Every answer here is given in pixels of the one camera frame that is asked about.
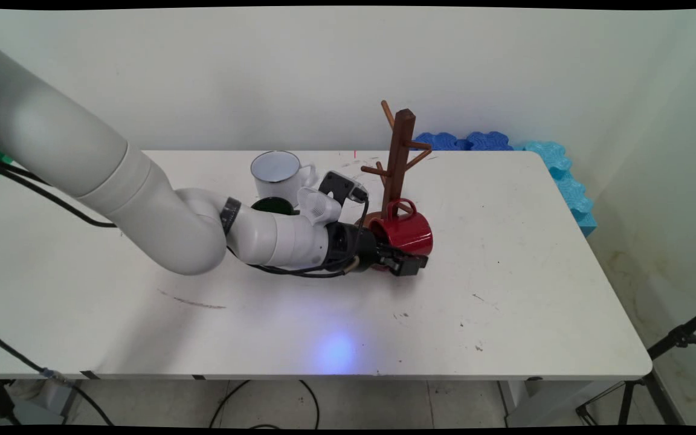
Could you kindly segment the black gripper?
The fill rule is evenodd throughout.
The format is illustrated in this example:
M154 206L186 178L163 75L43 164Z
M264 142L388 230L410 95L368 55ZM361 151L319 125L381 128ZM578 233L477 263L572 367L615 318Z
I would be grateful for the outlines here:
M378 244L368 228L333 222L326 225L329 247L326 254L326 270L336 272L350 265L354 258L358 264L354 272L364 272L372 265L382 267L394 276L415 276L425 269L428 256L413 254L395 246Z

